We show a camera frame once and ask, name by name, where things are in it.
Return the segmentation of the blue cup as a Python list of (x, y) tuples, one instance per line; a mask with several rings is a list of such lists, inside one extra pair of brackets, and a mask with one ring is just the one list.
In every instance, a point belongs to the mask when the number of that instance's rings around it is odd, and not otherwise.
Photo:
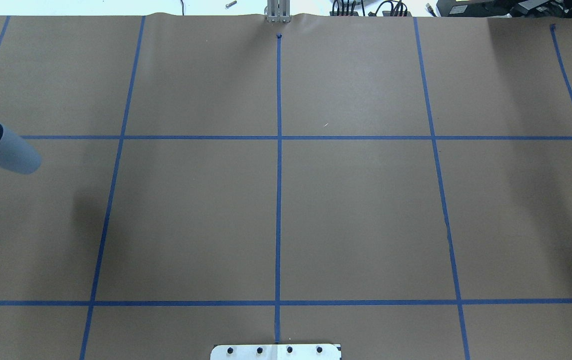
[(23, 137), (0, 123), (0, 168), (32, 174), (41, 166), (41, 156)]

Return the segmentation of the black power strip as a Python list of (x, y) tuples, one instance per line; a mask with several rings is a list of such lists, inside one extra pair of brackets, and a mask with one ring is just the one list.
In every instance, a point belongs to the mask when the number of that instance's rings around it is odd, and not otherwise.
[(332, 0), (329, 16), (369, 18), (409, 18), (412, 16), (404, 0)]

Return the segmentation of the brown paper table cover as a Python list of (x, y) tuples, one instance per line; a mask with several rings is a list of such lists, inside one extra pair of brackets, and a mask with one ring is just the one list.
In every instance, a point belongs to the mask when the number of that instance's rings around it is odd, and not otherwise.
[(0, 360), (572, 360), (572, 19), (0, 16)]

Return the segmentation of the black laptop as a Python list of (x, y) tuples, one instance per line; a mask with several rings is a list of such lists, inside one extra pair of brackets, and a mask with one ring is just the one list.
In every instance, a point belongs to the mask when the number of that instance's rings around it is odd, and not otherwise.
[(442, 18), (513, 18), (572, 19), (572, 0), (437, 0)]

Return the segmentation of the aluminium frame post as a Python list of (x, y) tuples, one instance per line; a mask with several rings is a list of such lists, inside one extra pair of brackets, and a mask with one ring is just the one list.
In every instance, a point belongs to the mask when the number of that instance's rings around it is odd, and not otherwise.
[(292, 20), (290, 0), (268, 0), (265, 8), (266, 20), (270, 24), (286, 24)]

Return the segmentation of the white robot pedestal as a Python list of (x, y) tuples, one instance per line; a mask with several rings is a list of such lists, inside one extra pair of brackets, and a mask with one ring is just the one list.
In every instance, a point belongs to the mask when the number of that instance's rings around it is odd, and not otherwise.
[(212, 360), (342, 360), (339, 344), (229, 344), (217, 345), (210, 353)]

